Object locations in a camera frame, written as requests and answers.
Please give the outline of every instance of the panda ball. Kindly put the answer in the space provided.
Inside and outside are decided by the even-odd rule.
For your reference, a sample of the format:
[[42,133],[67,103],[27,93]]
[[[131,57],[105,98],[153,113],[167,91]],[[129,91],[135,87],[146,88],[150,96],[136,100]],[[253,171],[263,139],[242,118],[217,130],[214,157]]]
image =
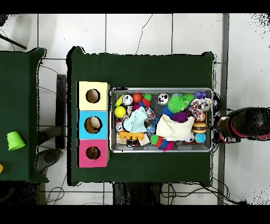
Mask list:
[[157,97],[157,102],[159,105],[166,105],[170,99],[169,94],[159,94]]
[[193,142],[193,140],[194,140],[194,133],[191,132],[189,138],[187,138],[187,139],[185,140],[185,142]]
[[122,98],[122,102],[125,106],[131,105],[133,102],[133,97],[131,95],[124,95]]

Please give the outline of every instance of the green tablecloth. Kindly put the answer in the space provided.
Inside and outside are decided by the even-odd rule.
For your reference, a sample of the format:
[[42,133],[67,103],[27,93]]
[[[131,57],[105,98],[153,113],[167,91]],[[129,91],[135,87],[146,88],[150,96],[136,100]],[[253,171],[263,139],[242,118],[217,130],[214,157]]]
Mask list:
[[84,54],[67,55],[68,184],[83,182],[182,182],[210,185],[210,153],[111,153],[105,168],[76,167],[76,82],[107,82],[112,87],[212,88],[214,56]]
[[[0,181],[47,182],[35,169],[37,147],[37,65],[45,49],[0,51]],[[6,135],[17,131],[25,146],[8,151]]]

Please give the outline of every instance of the red ball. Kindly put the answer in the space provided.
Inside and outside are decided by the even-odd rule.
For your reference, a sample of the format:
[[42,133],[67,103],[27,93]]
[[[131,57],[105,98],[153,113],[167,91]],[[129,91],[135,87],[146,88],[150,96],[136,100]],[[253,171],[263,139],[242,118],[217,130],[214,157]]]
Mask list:
[[142,99],[141,101],[143,102],[143,104],[144,104],[146,107],[150,107],[151,102],[150,102],[149,100]]
[[142,95],[140,93],[133,94],[132,97],[135,104],[138,104],[142,100]]

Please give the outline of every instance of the plastic cup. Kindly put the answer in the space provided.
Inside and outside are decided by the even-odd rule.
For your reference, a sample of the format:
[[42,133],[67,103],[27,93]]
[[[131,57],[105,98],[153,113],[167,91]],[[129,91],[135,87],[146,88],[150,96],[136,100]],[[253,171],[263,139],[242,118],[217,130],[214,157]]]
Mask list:
[[13,151],[25,146],[24,141],[18,132],[10,132],[7,134],[8,150]]

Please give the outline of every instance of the green spiky ball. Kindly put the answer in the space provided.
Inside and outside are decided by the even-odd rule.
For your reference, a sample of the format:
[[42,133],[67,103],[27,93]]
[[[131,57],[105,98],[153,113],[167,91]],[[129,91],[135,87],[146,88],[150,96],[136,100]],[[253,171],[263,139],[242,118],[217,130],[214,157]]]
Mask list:
[[152,135],[151,136],[151,144],[156,145],[157,141],[158,141],[158,135]]
[[152,94],[143,94],[144,99],[151,101],[152,99]]

